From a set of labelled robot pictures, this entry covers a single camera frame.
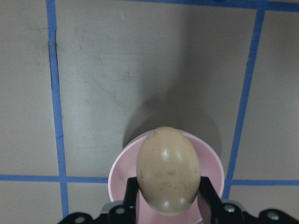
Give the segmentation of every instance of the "brown egg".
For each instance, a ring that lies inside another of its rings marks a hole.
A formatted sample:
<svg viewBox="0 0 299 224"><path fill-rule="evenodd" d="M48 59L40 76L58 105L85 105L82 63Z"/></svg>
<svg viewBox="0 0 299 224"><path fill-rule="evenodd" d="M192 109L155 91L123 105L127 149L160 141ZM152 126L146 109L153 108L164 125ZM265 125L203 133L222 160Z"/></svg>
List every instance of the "brown egg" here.
<svg viewBox="0 0 299 224"><path fill-rule="evenodd" d="M157 128L145 138L136 173L144 199L163 215L186 211L199 189L200 168L194 147L171 127Z"/></svg>

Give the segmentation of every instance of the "blue tape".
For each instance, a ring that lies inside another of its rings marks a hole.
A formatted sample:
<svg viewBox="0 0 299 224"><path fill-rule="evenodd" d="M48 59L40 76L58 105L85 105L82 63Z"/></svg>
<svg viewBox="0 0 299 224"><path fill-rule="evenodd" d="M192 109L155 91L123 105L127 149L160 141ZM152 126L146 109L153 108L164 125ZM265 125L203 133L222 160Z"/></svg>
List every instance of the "blue tape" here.
<svg viewBox="0 0 299 224"><path fill-rule="evenodd" d="M126 0L138 2L169 3L194 6L266 9L272 11L299 12L299 3L266 0Z"/></svg>
<svg viewBox="0 0 299 224"><path fill-rule="evenodd" d="M232 8L259 8L264 0L127 0L154 3L170 3L194 6L232 7Z"/></svg>
<svg viewBox="0 0 299 224"><path fill-rule="evenodd" d="M62 112L60 100L60 87L58 76L58 61L56 49L56 10L55 0L46 0L47 17L48 17L48 32L49 32L49 58L50 58L50 72L51 72L51 87L52 87L52 102L54 113L54 125L58 158L58 171L60 178L60 193L62 214L66 217L69 214L68 192L66 182L66 167L64 154L64 132L62 125Z"/></svg>
<svg viewBox="0 0 299 224"><path fill-rule="evenodd" d="M59 176L0 175L0 181L60 182Z"/></svg>
<svg viewBox="0 0 299 224"><path fill-rule="evenodd" d="M108 177L76 177L68 176L68 183L108 183Z"/></svg>
<svg viewBox="0 0 299 224"><path fill-rule="evenodd" d="M227 180L239 186L299 186L299 180Z"/></svg>
<svg viewBox="0 0 299 224"><path fill-rule="evenodd" d="M283 12L299 12L299 4L291 3L291 2L269 1L267 3L267 10L283 11Z"/></svg>
<svg viewBox="0 0 299 224"><path fill-rule="evenodd" d="M228 164L228 172L227 172L227 180L232 180L235 172L235 164L238 156L238 150L241 140L242 128L245 118L245 112L247 107L247 101L251 86L251 80L253 76L254 66L256 62L256 54L258 50L259 40L261 36L263 19L265 15L264 9L259 9L256 12L256 21L253 29L253 35L251 39L251 45L249 49L249 58L247 61L247 67L245 72L245 78L243 82L241 100L239 105L238 117L235 127L234 139L232 150L230 154L229 164ZM226 184L223 192L223 198L227 199L230 193L230 184Z"/></svg>

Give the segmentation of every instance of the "gray floor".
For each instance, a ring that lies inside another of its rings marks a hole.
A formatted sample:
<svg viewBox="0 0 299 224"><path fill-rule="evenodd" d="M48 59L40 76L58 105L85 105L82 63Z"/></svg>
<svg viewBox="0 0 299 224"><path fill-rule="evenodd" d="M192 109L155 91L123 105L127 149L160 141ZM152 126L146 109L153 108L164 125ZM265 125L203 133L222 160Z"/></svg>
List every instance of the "gray floor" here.
<svg viewBox="0 0 299 224"><path fill-rule="evenodd" d="M0 217L55 224L59 182L3 177L58 176L46 2L0 3ZM158 126L207 142L227 173L256 10L56 0L56 16L68 176L107 177ZM299 13L265 14L234 179L299 180L298 27ZM297 185L234 185L230 198L299 218ZM106 183L68 183L70 212L96 217L108 201Z"/></svg>

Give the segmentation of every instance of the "pink cup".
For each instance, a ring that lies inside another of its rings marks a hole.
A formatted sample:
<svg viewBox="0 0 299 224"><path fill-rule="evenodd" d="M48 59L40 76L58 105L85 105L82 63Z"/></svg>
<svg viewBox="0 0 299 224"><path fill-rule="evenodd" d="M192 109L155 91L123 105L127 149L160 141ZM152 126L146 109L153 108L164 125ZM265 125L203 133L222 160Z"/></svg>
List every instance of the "pink cup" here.
<svg viewBox="0 0 299 224"><path fill-rule="evenodd" d="M114 161L108 179L108 191L112 202L123 200L127 179L136 176L138 150L149 132L141 134L132 140ZM224 188L224 171L218 155L207 143L196 136L185 131L181 132L191 141L195 148L200 163L201 176L209 177L217 194L221 196ZM202 220L197 205L197 198L183 214L164 216L153 210L146 203L141 193L137 196L136 216L138 224L196 224Z"/></svg>

